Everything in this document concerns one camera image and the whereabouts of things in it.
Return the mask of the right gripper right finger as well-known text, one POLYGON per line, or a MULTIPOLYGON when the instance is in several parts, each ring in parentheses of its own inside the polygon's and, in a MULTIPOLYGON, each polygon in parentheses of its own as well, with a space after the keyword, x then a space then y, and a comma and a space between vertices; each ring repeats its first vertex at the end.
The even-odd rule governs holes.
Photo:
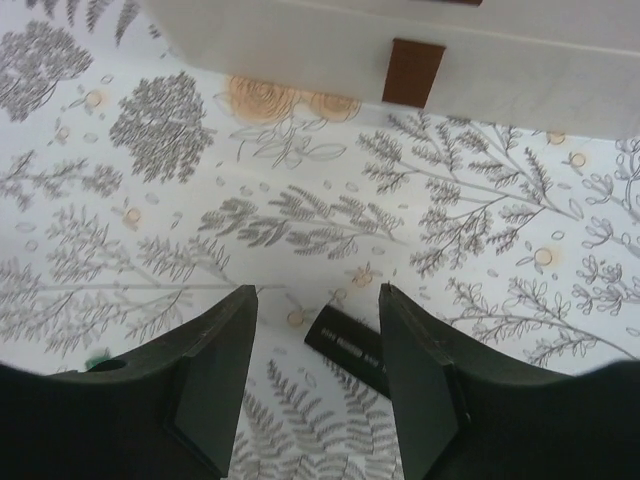
POLYGON ((408 479, 635 479, 639 365, 571 376, 502 354, 379 293, 383 359, 408 479))

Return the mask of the white drawer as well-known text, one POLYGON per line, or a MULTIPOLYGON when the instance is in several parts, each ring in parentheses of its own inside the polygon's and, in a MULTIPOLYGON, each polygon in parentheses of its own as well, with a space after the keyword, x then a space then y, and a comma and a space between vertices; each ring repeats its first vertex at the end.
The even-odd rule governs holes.
POLYGON ((201 69, 530 129, 639 132, 639 60, 312 10, 175 17, 161 31, 201 69))

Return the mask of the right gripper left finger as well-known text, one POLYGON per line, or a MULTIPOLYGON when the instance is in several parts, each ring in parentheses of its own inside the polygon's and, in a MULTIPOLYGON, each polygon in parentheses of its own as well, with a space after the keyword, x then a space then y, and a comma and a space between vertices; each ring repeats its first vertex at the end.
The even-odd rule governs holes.
POLYGON ((85 371, 1 369, 5 479, 221 479, 257 323, 252 285, 85 371))

